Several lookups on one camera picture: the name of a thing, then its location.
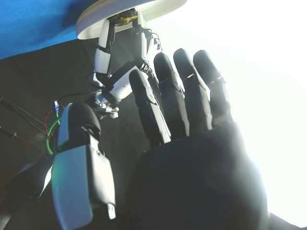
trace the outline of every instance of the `black fabric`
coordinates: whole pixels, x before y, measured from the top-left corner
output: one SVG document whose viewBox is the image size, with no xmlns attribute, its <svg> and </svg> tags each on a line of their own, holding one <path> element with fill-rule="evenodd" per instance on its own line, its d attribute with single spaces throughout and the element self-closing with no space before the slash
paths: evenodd
<svg viewBox="0 0 307 230">
<path fill-rule="evenodd" d="M 126 201 L 122 229 L 266 229 L 265 191 L 235 124 L 143 154 Z"/>
</svg>

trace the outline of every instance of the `bright light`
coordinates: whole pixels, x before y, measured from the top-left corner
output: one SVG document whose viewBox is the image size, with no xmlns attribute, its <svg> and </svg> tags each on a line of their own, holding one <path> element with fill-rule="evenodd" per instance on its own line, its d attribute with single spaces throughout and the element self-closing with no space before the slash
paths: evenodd
<svg viewBox="0 0 307 230">
<path fill-rule="evenodd" d="M 148 22 L 172 59 L 206 50 L 267 189 L 269 211 L 307 226 L 306 1 L 188 0 Z"/>
</svg>

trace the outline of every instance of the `blue surface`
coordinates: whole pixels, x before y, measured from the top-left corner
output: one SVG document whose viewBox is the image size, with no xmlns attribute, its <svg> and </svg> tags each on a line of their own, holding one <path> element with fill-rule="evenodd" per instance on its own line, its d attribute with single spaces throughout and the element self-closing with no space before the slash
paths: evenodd
<svg viewBox="0 0 307 230">
<path fill-rule="evenodd" d="M 97 0 L 0 0 L 0 59 L 76 39 L 79 15 Z"/>
</svg>

